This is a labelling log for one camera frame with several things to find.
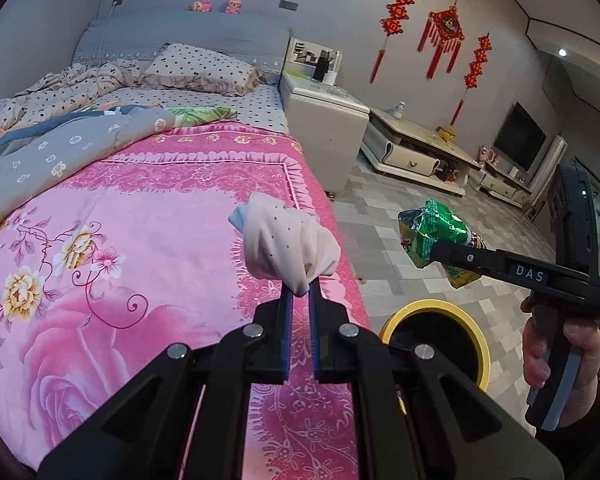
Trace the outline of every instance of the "television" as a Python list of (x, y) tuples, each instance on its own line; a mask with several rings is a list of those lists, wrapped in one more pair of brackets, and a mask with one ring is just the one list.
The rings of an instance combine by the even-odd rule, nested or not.
[(536, 160), (546, 135), (520, 103), (516, 103), (507, 117), (493, 147), (513, 162), (529, 171)]

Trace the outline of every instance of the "blue cloth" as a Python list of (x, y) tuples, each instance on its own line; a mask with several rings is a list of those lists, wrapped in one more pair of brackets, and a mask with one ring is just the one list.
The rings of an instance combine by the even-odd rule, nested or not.
[[(110, 110), (115, 110), (116, 113), (127, 115), (134, 108), (147, 108), (146, 106), (138, 105), (124, 105), (119, 107), (111, 107)], [(58, 117), (52, 117), (41, 123), (34, 124), (33, 126), (27, 126), (25, 128), (19, 128), (8, 132), (0, 137), (0, 148), (6, 146), (14, 140), (30, 139), (33, 137), (41, 137), (47, 132), (57, 128), (61, 124), (65, 124), (69, 121), (80, 120), (87, 117), (98, 117), (104, 115), (104, 110), (92, 110), (90, 112), (71, 112), (70, 114), (60, 115)]]

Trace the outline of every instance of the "wall switch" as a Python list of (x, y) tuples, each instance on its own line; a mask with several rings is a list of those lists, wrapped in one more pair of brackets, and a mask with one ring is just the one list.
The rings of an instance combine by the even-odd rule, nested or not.
[(280, 7), (280, 9), (298, 10), (298, 4), (286, 0), (280, 0), (278, 7)]

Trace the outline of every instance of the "headboard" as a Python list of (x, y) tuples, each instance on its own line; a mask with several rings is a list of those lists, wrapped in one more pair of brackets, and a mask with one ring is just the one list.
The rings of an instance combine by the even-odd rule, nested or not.
[(153, 9), (114, 14), (106, 21), (90, 23), (75, 49), (74, 63), (97, 64), (101, 41), (102, 62), (119, 57), (152, 61), (165, 43), (185, 43), (279, 75), (290, 37), (283, 20), (256, 14)]

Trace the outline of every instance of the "gray patterned floor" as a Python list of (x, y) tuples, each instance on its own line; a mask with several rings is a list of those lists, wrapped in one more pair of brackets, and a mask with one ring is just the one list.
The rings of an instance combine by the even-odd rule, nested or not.
[(360, 291), (373, 330), (412, 301), (438, 298), (460, 306), (484, 332), (491, 353), (488, 394), (525, 427), (520, 302), (528, 290), (482, 277), (458, 290), (438, 264), (418, 269), (400, 245), (397, 214), (433, 198), (451, 208), (492, 249), (553, 261), (554, 253), (519, 209), (466, 188), (463, 198), (376, 173), (362, 155), (333, 208), (344, 251), (361, 279)]

